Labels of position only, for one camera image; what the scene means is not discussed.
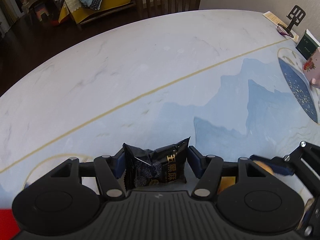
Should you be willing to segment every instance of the pink cup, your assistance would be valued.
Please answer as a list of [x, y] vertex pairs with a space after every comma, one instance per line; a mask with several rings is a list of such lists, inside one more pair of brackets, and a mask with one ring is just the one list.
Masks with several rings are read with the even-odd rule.
[[316, 88], [320, 88], [320, 48], [319, 47], [304, 64], [303, 73], [312, 86]]

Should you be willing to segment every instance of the snack package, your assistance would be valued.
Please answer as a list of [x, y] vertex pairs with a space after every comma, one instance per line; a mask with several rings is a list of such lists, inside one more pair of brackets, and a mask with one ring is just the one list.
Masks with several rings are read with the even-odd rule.
[[186, 182], [184, 165], [189, 139], [190, 137], [154, 151], [142, 150], [124, 143], [126, 190], [175, 180]]

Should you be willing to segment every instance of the curtain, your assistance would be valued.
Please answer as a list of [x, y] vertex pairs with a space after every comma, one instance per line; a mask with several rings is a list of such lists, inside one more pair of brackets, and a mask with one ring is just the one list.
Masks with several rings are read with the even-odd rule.
[[12, 26], [16, 21], [17, 17], [14, 15], [14, 13], [11, 11], [9, 5], [5, 0], [0, 0], [0, 8], [5, 16], [5, 18], [8, 21], [8, 24]]

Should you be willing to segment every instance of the ribbed black surface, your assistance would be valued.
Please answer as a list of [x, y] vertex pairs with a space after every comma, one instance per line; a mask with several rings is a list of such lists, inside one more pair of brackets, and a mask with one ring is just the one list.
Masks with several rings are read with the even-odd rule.
[[253, 240], [302, 239], [295, 232], [255, 236], [231, 227], [209, 202], [193, 200], [187, 192], [133, 191], [129, 198], [108, 203], [89, 226], [64, 236], [20, 233], [16, 240]]

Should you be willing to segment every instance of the dark wooden floor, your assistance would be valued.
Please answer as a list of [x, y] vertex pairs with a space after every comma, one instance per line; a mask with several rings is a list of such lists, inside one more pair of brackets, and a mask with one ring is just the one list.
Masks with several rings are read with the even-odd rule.
[[71, 20], [59, 26], [31, 25], [19, 19], [0, 41], [0, 96], [41, 63], [65, 49], [99, 33], [138, 21], [136, 8], [114, 13], [83, 25], [78, 30]]

